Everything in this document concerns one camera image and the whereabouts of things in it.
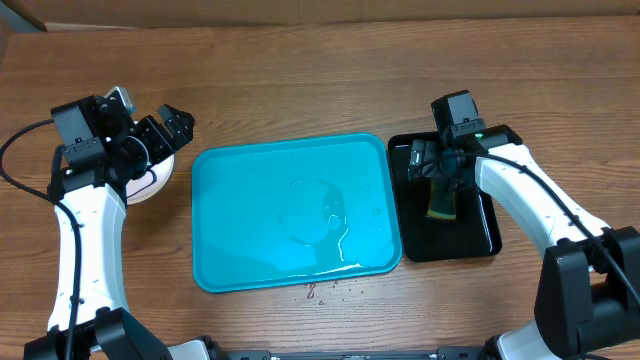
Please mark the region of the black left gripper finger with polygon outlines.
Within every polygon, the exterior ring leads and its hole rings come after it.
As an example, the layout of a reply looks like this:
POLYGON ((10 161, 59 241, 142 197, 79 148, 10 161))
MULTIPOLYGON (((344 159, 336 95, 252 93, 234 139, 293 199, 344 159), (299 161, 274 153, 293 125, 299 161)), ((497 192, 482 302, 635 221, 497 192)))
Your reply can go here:
POLYGON ((182 126, 178 110, 170 105, 164 104, 158 108, 158 114, 163 120, 164 127, 171 134, 171 141, 176 143, 182 136, 182 126))
POLYGON ((177 110, 173 117, 174 143, 186 145, 193 139, 195 119, 188 112, 177 110))

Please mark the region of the pink plate with sauce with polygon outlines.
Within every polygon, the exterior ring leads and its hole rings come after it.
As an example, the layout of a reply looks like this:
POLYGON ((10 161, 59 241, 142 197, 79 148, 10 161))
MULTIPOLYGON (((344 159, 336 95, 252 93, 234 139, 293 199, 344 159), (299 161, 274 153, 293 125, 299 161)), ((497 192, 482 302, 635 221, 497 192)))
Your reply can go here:
POLYGON ((158 193, 168 183, 174 164, 175 156, 171 155, 150 167, 141 178, 129 181, 126 185, 127 204, 141 203, 158 193))

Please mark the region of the green yellow scrub sponge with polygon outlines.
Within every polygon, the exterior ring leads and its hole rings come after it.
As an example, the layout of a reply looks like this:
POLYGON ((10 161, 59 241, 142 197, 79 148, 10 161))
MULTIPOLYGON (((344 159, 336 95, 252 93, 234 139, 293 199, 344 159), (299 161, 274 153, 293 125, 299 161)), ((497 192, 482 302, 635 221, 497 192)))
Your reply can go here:
POLYGON ((449 189, 449 181, 431 178, 430 186, 427 216, 440 220, 455 220, 456 194, 449 189))

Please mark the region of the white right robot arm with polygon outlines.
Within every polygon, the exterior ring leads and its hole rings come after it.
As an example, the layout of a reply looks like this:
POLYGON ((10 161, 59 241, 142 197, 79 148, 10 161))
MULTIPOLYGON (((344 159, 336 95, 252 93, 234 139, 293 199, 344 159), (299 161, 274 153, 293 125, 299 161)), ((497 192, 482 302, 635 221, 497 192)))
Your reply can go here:
POLYGON ((469 91, 435 100, 441 150, 422 174, 447 191, 475 185, 543 259, 534 317, 487 341, 488 359, 584 359, 639 337, 639 232, 614 229, 573 201, 508 126, 487 127, 469 91))

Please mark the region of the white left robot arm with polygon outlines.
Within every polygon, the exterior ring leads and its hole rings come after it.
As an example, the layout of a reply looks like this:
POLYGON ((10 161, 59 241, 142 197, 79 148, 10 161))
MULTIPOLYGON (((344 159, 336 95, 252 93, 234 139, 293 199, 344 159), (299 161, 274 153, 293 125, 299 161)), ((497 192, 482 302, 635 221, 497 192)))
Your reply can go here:
POLYGON ((167 104, 158 113, 134 121, 120 92, 52 109, 62 139, 48 187, 60 230, 58 287, 48 331, 25 345, 25 358, 171 358, 130 314, 122 272, 127 184, 193 138, 190 113, 167 104))

